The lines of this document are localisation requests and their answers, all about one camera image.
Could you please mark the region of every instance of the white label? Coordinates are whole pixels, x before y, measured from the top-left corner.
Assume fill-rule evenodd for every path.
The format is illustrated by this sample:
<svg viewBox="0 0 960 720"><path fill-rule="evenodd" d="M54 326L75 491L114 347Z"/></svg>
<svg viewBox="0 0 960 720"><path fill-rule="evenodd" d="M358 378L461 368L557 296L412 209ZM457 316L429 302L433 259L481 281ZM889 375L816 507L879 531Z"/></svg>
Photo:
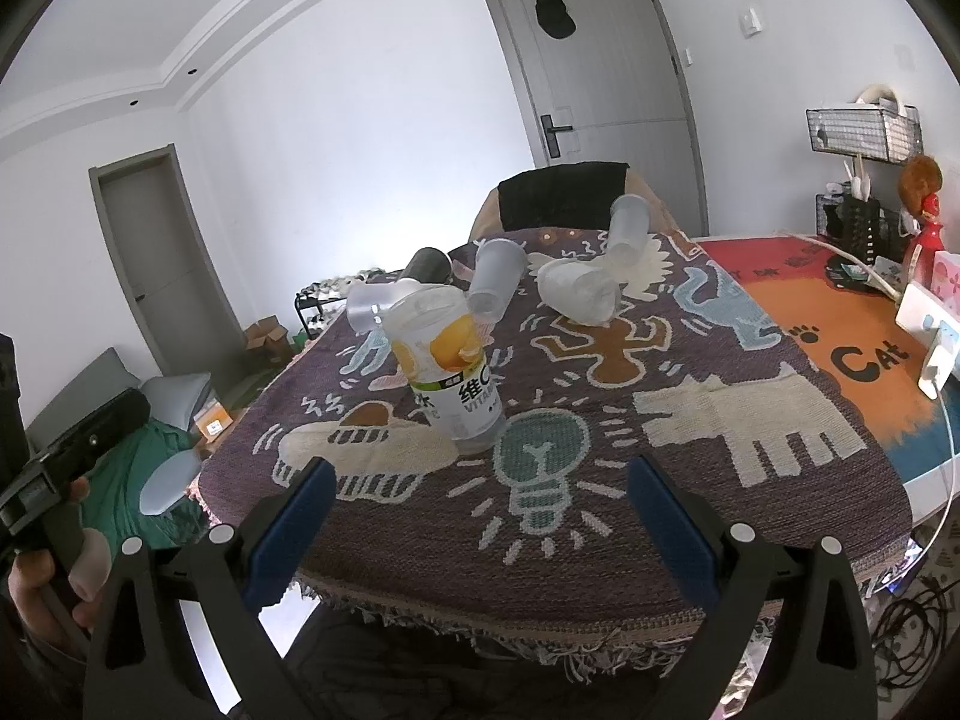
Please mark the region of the white label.
<svg viewBox="0 0 960 720"><path fill-rule="evenodd" d="M486 355L472 370L431 384L411 384L411 388L427 421L453 440L482 434L503 413Z"/></svg>

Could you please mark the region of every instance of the paw print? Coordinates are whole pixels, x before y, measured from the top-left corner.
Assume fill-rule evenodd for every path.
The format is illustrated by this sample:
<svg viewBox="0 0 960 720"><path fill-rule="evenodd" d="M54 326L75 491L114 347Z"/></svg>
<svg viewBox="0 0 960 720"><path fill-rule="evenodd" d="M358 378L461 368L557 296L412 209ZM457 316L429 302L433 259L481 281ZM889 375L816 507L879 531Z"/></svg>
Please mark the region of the paw print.
<svg viewBox="0 0 960 720"><path fill-rule="evenodd" d="M788 333L804 343L817 343L820 340L820 336L817 335L819 331L819 327L807 327L805 324L798 324L796 327L791 327Z"/></svg>

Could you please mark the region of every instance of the door frame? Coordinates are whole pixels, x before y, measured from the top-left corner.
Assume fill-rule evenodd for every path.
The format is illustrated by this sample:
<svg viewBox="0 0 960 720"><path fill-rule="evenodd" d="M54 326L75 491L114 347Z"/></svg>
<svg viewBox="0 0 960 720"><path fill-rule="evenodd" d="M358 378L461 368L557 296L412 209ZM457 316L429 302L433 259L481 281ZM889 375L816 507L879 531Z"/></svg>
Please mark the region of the door frame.
<svg viewBox="0 0 960 720"><path fill-rule="evenodd" d="M147 324L147 319L143 316L143 312L140 310L140 305L136 302L136 296L133 294L133 289L130 285L130 279L127 277L123 260L120 257L120 250L119 247L117 247L116 237L114 237L113 229L110 226L109 216L107 215L107 205L104 204L104 196L100 186L101 181L105 179L122 178L123 176L130 175L138 170L144 170L146 167L160 165L164 160L170 160L170 164L174 172L174 179L176 180L176 187L179 190L179 198L181 199L181 203L184 204L184 210L186 210L187 223L190 225L190 230L193 233L194 242L200 250L200 259L203 260L203 264L206 267L206 272L213 281L214 292L218 296L224 310L227 312L227 317L229 318L233 327L236 329L238 342L241 341L244 333L243 328L240 327L240 322L237 322L237 317L233 312L233 307L230 304L230 301L227 299L227 293L224 292L224 287L220 283L220 278L217 275L216 269L214 269L213 261L210 259L210 254L206 250L206 245L203 242L203 235L200 234L200 225L197 224L197 218L193 214L193 206L190 204L190 196L186 191L184 175L181 173L181 169L179 168L179 159L176 157L176 147L174 146L174 143L167 143L167 145L163 148L156 148L153 151L146 151L142 154L136 154L135 156L127 157L127 159L121 159L118 162L111 162L109 165L103 165L102 167L90 167L90 189L93 190L93 203L97 209L97 218L100 220L100 229L104 234L104 243L107 244L107 252L109 252L110 261L113 263L113 269L116 271L117 280L120 282L120 289L123 290L124 298L127 299L127 305L130 308L130 312L133 314L133 318L136 320L137 327L140 328L140 333L143 335L143 340L146 341L147 347L150 349L151 354L154 356L154 360L157 362L157 367L160 369L160 373L162 373L164 376L169 376L171 373L170 365L163 356L163 352L160 350L160 345L157 344L157 339L154 338L154 334L150 329L150 325Z"/></svg>
<svg viewBox="0 0 960 720"><path fill-rule="evenodd" d="M507 14L501 0L486 0L487 7L493 18L493 27L496 29L496 36L500 41L500 47L503 50L504 58L507 60L507 70L510 71L510 80L514 84L514 92L517 95L517 103L520 105L520 117L523 119L523 128L527 133L527 141L530 143L530 153L534 159L536 167L547 167L550 163L547 160L546 142L544 134L541 132L539 122L536 120L536 111L534 110L533 95L530 92L530 86L527 81L523 65L520 62L520 53L517 51L517 44L514 42L510 30L510 23L507 21ZM677 50L677 44L674 42L673 34L670 31L670 25L667 23L664 8L659 0L651 0L656 10L656 18L664 30L667 50L673 60L677 71L677 82L680 86L680 98L683 100L683 112L686 116L686 126L690 133L690 146L693 150L693 167L696 172L697 194L700 206L700 222L703 227L703 234L709 235L709 218L707 217L707 182L704 180L704 163L700 156L700 141L697 138L696 122L693 118L693 104L690 103L690 90L686 85L686 77L683 74L683 62L680 61L680 54Z"/></svg>

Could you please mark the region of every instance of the plastic cup with orange label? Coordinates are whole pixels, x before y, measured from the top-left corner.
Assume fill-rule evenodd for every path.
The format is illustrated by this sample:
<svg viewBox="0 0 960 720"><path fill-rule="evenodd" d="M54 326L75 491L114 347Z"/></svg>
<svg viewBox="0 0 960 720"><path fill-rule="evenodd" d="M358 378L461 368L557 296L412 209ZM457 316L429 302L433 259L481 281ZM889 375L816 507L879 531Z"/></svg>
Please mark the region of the plastic cup with orange label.
<svg viewBox="0 0 960 720"><path fill-rule="evenodd" d="M462 290L428 286L407 295L382 326L427 421L462 455L490 449L506 420Z"/></svg>

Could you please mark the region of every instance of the white cable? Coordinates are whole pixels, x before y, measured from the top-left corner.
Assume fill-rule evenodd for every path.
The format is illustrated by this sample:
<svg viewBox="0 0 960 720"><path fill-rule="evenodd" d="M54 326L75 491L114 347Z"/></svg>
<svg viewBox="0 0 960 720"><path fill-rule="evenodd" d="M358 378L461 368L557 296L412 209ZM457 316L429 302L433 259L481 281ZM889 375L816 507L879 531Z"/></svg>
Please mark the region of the white cable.
<svg viewBox="0 0 960 720"><path fill-rule="evenodd" d="M776 232L778 232L781 235L789 235L791 238L797 238L801 241L807 241L809 244L816 244L818 245L818 247L828 248L834 254L840 255L841 257L844 257L850 260L853 264L858 265L862 269L864 269L864 271L866 271L867 274L870 274L870 276L872 276L872 279L874 279L874 281L877 282L877 287L880 287L885 293L887 293L888 298L891 298L891 300L893 300L894 303L899 305L899 302L902 300L902 295L893 287L891 287L883 279L883 277L880 274L878 274L873 268L871 268L866 263L862 263L861 261L859 261L852 254L848 254L846 251L839 250L837 247L834 247L834 245L829 245L826 241L820 241L816 238L809 238L808 236L801 235L800 233L792 233L789 230L778 230Z"/></svg>
<svg viewBox="0 0 960 720"><path fill-rule="evenodd" d="M933 542L937 541L937 536L940 535L940 531L942 531L942 529L944 528L944 524L947 524L947 517L950 516L950 504L953 503L953 495L956 493L956 488L957 488L957 450L956 450L956 446L953 443L953 428L952 426L950 426L950 417L947 414L947 404L944 404L944 396L942 396L942 394L940 394L939 391L937 392L937 399L940 401L940 410L942 410L944 414L944 421L947 423L947 438L949 439L949 442L950 442L950 468L952 469L953 479L950 482L950 495L949 495L949 498L947 498L947 507L944 509L944 515L940 518L940 523L937 526L937 530L933 532L933 538L930 538L930 541L926 543L926 546L923 548L923 552L920 552L920 555L918 555L917 560L914 560L914 562L911 563L910 568L913 568L915 565L918 565L920 561L923 560L923 556L930 551L930 547L933 546ZM895 581L899 581L900 579L902 579L904 574L899 574L899 576L895 576L890 581L887 581L886 584L874 590L874 592L880 592L882 589L886 589L886 587L889 586L890 584L894 584Z"/></svg>

